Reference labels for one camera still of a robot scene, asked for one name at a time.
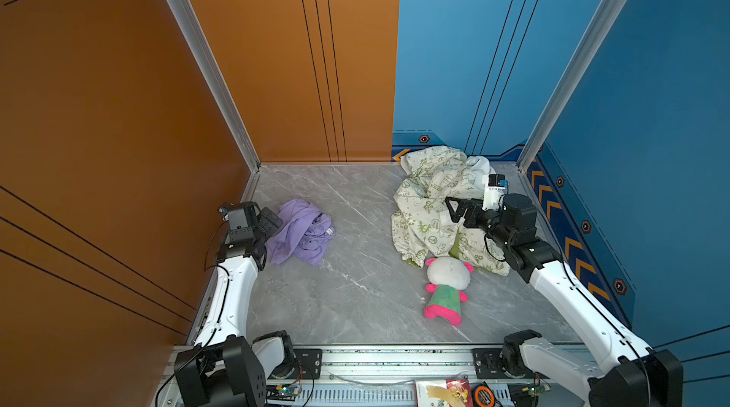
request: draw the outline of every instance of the snack package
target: snack package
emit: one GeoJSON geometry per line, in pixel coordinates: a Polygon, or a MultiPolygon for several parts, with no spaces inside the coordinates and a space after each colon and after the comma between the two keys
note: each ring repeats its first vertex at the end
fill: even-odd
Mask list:
{"type": "Polygon", "coordinates": [[[418,407],[474,407],[466,380],[423,380],[415,382],[418,407]]]}

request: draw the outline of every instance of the tape measure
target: tape measure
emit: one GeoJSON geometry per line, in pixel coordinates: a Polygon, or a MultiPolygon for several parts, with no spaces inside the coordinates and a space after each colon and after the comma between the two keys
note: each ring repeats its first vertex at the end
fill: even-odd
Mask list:
{"type": "Polygon", "coordinates": [[[478,407],[494,407],[494,393],[486,383],[477,385],[474,388],[474,404],[478,407]]]}

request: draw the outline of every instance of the orange chevron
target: orange chevron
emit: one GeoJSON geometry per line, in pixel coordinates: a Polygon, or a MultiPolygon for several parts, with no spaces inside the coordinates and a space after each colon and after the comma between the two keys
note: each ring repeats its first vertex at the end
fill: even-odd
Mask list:
{"type": "Polygon", "coordinates": [[[532,172],[532,188],[535,188],[535,176],[542,176],[544,177],[544,173],[542,171],[535,170],[532,172]]]}
{"type": "Polygon", "coordinates": [[[396,160],[397,162],[401,161],[401,156],[407,154],[409,151],[410,151],[410,149],[401,150],[395,156],[393,156],[393,160],[396,160]]]}
{"type": "Polygon", "coordinates": [[[547,219],[548,220],[550,220],[550,210],[552,208],[562,209],[563,207],[560,205],[560,203],[556,203],[554,201],[547,200],[547,219]]]}
{"type": "Polygon", "coordinates": [[[589,292],[591,292],[591,293],[598,293],[599,295],[601,295],[604,298],[606,298],[606,301],[611,301],[611,298],[608,297],[608,293],[606,293],[605,291],[601,290],[597,286],[591,284],[590,282],[589,282],[589,292]]]}
{"type": "Polygon", "coordinates": [[[571,246],[584,250],[583,245],[580,242],[576,241],[575,239],[565,238],[565,257],[568,260],[570,260],[570,247],[571,246]]]}
{"type": "Polygon", "coordinates": [[[548,187],[547,185],[541,185],[537,188],[538,188],[538,190],[540,190],[540,193],[538,193],[538,195],[537,195],[537,200],[542,203],[543,202],[543,192],[552,192],[552,189],[550,187],[548,187]]]}
{"type": "Polygon", "coordinates": [[[593,266],[589,265],[588,263],[586,263],[583,260],[579,260],[578,258],[576,258],[575,259],[575,276],[578,277],[578,280],[580,280],[580,268],[588,269],[593,274],[596,273],[596,269],[593,266]]]}

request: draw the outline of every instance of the pink plush leg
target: pink plush leg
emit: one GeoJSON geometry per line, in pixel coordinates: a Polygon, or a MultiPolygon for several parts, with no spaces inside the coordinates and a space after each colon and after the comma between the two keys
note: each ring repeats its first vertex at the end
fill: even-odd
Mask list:
{"type": "Polygon", "coordinates": [[[426,307],[424,310],[424,317],[428,319],[443,317],[448,320],[449,323],[451,323],[453,326],[461,325],[461,315],[457,314],[451,309],[439,306],[438,304],[431,304],[430,306],[426,307]]]}
{"type": "Polygon", "coordinates": [[[424,309],[424,317],[427,319],[434,319],[437,317],[436,310],[434,309],[436,306],[428,306],[424,309]]]}

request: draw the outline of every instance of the stuffed toy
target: stuffed toy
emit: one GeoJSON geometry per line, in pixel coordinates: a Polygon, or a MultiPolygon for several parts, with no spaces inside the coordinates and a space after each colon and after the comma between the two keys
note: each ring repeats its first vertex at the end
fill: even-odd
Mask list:
{"type": "Polygon", "coordinates": [[[454,326],[461,324],[461,303],[469,297],[462,292],[469,286],[470,273],[474,266],[454,257],[437,257],[425,261],[428,266],[426,276],[430,284],[425,291],[433,293],[425,307],[424,316],[428,319],[443,317],[454,326]]]}

